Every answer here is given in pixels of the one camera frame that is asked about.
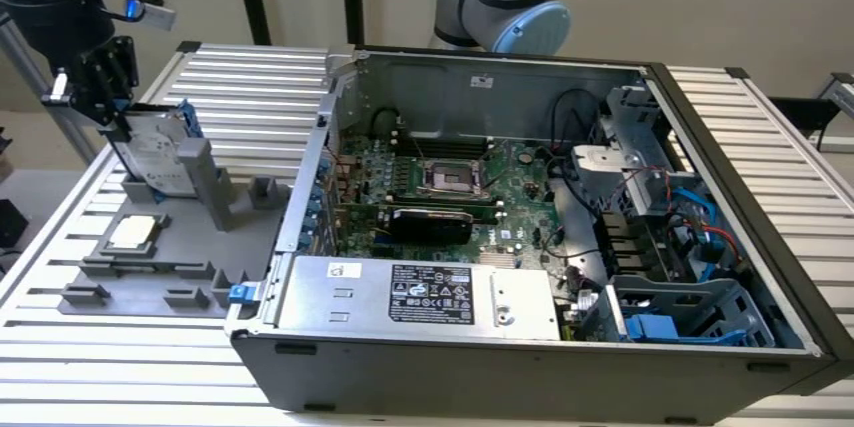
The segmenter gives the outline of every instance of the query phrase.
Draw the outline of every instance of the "metal table surface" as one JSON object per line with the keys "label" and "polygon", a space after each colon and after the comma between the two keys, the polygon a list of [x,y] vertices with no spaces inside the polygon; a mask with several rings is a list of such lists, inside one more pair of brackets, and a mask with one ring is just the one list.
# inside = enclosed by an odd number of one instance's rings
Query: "metal table surface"
{"label": "metal table surface", "polygon": [[[326,90],[323,58],[322,50],[203,45],[196,53],[176,54],[143,100],[175,103],[188,98],[212,139],[216,161],[230,168],[238,180],[254,173],[274,173],[292,182],[308,122]],[[759,101],[747,105],[742,99],[757,98],[755,93],[745,91],[751,93],[742,95],[741,90],[734,90],[749,88],[738,83],[742,81],[727,80],[717,70],[673,70],[683,83],[703,75],[711,76],[706,80],[717,80],[709,85],[683,84],[683,88],[719,140],[737,138],[733,129],[739,128],[727,127],[721,119],[750,120],[754,128],[767,128],[762,121],[771,120],[757,105]],[[722,87],[734,93],[690,92]],[[785,133],[769,131],[758,138],[786,149]],[[739,146],[726,144],[725,150],[735,156],[737,167],[749,169],[742,172],[749,176],[762,170],[754,164],[767,152],[757,147],[751,156],[747,149],[742,152],[737,148]],[[793,186],[804,189],[798,192],[806,196],[798,201],[809,201],[813,194],[830,199],[829,195],[818,195],[828,194],[826,189],[836,192],[822,180],[828,174],[821,173],[817,179],[805,167],[813,165],[810,162],[797,161],[792,152],[777,153],[790,155],[797,164],[792,170],[806,176],[798,186]],[[537,424],[290,414],[267,405],[231,349],[222,320],[60,314],[56,310],[59,290],[75,278],[76,262],[94,248],[95,239],[124,201],[122,177],[118,159],[104,150],[0,284],[0,425],[377,425],[381,420],[385,425]],[[777,212],[783,209],[774,200],[777,187],[762,180],[769,178],[746,177],[746,180],[758,189],[754,193],[767,197],[767,200],[761,198],[762,205],[774,209],[773,215],[785,220],[790,215]],[[828,216],[841,213],[836,203],[818,207],[832,209]],[[842,218],[838,221],[842,227],[849,226]],[[785,230],[793,249],[800,247],[798,239],[806,235],[798,225]],[[840,318],[854,330],[852,265],[845,259],[822,257],[809,262],[814,263],[809,264],[813,278]],[[714,393],[698,390],[698,395],[709,395],[714,401]],[[850,426],[853,419],[854,380],[846,380],[812,397],[770,397],[719,425],[842,427]],[[590,423],[543,425],[589,426]]]}

